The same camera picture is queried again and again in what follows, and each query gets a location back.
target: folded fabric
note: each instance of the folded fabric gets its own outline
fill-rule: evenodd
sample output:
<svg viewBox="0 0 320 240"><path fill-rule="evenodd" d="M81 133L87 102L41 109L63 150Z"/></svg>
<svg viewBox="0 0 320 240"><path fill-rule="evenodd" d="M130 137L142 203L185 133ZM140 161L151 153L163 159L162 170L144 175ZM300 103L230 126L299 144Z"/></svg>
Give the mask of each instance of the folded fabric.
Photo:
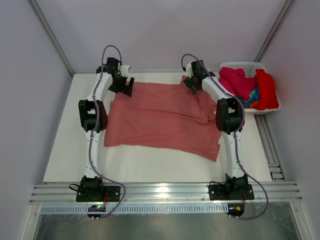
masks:
<svg viewBox="0 0 320 240"><path fill-rule="evenodd" d="M258 87L256 86L253 91L250 93L250 100L243 102L243 106L245 108L249 108L250 104L252 104L254 101L259 100L259 91Z"/></svg>
<svg viewBox="0 0 320 240"><path fill-rule="evenodd" d="M176 149L216 161L215 108L207 92L194 97L183 82L135 82L132 97L117 94L111 102L104 145Z"/></svg>
<svg viewBox="0 0 320 240"><path fill-rule="evenodd" d="M275 81L263 69L256 69L255 72L260 98L254 104L251 104L250 107L254 107L257 110L277 109L279 102L276 95Z"/></svg>
<svg viewBox="0 0 320 240"><path fill-rule="evenodd" d="M236 96L242 96L245 102L250 100L250 93L257 86L256 77L246 77L243 69L232 69L229 67L221 68L219 74L219 82L225 89Z"/></svg>

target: white table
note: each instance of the white table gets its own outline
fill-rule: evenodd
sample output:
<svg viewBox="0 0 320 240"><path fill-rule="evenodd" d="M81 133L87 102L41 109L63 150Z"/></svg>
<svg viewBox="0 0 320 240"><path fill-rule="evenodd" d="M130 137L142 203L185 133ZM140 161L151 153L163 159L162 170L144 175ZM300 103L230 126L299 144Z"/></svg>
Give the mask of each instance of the white table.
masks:
<svg viewBox="0 0 320 240"><path fill-rule="evenodd" d="M178 84L183 73L132 73L136 82ZM76 74L63 110L44 182L79 182L87 160L85 131L81 127L78 102L93 88L95 74ZM104 106L107 113L115 93L108 91ZM167 148L120 145L102 146L106 152L100 173L113 180L129 183L222 182L226 173L226 150L223 139L216 162L204 157ZM242 130L243 164L246 171L261 182L271 181L256 121L247 114Z"/></svg>

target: red fabric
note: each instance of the red fabric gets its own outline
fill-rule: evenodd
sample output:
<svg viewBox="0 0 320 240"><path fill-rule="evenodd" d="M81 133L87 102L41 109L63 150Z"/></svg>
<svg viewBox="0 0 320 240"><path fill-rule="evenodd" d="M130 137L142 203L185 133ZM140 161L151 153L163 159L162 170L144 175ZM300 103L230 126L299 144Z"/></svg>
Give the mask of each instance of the red fabric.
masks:
<svg viewBox="0 0 320 240"><path fill-rule="evenodd" d="M176 149L216 161L215 106L207 92L194 97L183 82L135 82L131 98L117 94L111 102L104 145Z"/></svg>
<svg viewBox="0 0 320 240"><path fill-rule="evenodd" d="M263 69L256 69L256 78L260 99L255 104L250 105L257 110L277 109L279 107L275 81L272 76Z"/></svg>
<svg viewBox="0 0 320 240"><path fill-rule="evenodd" d="M256 77L246 77L246 73L243 69L232 69L229 67L221 68L219 82L230 93L236 96L242 96L243 101L250 100L250 93L257 86Z"/></svg>

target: white wall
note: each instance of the white wall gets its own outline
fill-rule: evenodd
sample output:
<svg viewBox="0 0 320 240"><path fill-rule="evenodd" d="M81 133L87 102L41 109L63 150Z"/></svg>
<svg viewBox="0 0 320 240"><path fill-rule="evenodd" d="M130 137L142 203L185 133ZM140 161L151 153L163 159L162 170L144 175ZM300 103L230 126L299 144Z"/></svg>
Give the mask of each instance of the white wall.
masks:
<svg viewBox="0 0 320 240"><path fill-rule="evenodd" d="M15 240L71 77L26 0L1 1L0 33L0 238Z"/></svg>
<svg viewBox="0 0 320 240"><path fill-rule="evenodd" d="M223 62L252 61L285 0L37 2L75 73L94 73L108 44L135 72L181 71L185 53L216 70Z"/></svg>
<svg viewBox="0 0 320 240"><path fill-rule="evenodd" d="M262 63L282 108L267 116L289 180L296 180L320 236L320 1L296 1Z"/></svg>

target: laundry basket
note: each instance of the laundry basket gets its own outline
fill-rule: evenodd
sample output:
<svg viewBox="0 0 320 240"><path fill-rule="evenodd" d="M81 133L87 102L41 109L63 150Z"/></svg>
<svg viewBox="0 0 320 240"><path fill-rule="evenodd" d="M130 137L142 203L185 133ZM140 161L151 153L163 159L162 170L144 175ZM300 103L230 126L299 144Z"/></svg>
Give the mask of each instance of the laundry basket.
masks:
<svg viewBox="0 0 320 240"><path fill-rule="evenodd" d="M227 67L232 69L243 69L245 72L246 78L252 78L256 75L256 69L263 69L266 71L264 65L260 62L254 62L254 61L231 61L231 62L224 62L220 66L221 68ZM254 108L246 108L245 113L246 114L266 114L269 112L277 111L280 109L280 102L279 107L274 109L265 109L265 110L257 110Z"/></svg>

